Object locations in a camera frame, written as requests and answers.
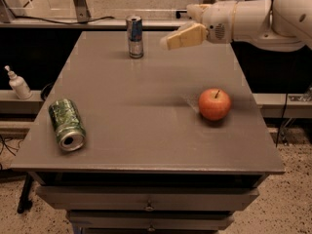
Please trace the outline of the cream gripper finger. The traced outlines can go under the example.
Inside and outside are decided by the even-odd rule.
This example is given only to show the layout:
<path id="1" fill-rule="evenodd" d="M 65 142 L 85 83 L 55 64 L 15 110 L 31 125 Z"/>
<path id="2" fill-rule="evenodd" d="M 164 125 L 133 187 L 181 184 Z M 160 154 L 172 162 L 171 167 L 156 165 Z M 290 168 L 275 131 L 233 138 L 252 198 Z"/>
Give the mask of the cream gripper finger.
<path id="1" fill-rule="evenodd" d="M 189 4 L 186 6 L 187 15 L 193 20 L 199 20 L 210 6 L 211 4 Z"/>
<path id="2" fill-rule="evenodd" d="M 207 28 L 201 23 L 192 21 L 163 37 L 160 46 L 164 50 L 198 46 L 207 39 L 207 36 Z"/>

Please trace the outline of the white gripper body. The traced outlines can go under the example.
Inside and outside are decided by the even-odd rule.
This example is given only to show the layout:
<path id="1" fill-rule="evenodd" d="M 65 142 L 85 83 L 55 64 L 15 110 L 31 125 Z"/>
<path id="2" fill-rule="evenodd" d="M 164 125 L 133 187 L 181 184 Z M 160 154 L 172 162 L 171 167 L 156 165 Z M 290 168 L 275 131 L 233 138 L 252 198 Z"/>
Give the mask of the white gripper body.
<path id="1" fill-rule="evenodd" d="M 216 44 L 232 42 L 236 7 L 236 1 L 222 1 L 204 10 L 202 24 L 208 29 L 209 42 Z"/>

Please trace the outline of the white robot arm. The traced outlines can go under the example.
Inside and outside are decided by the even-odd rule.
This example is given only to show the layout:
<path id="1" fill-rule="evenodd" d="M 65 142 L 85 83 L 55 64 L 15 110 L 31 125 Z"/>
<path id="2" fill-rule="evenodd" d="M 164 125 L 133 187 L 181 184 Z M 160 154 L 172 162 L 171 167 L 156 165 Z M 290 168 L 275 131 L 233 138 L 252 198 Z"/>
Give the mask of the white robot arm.
<path id="1" fill-rule="evenodd" d="M 267 51 L 312 48 L 312 0 L 218 1 L 191 4 L 192 21 L 160 40 L 166 50 L 209 41 L 246 42 Z"/>

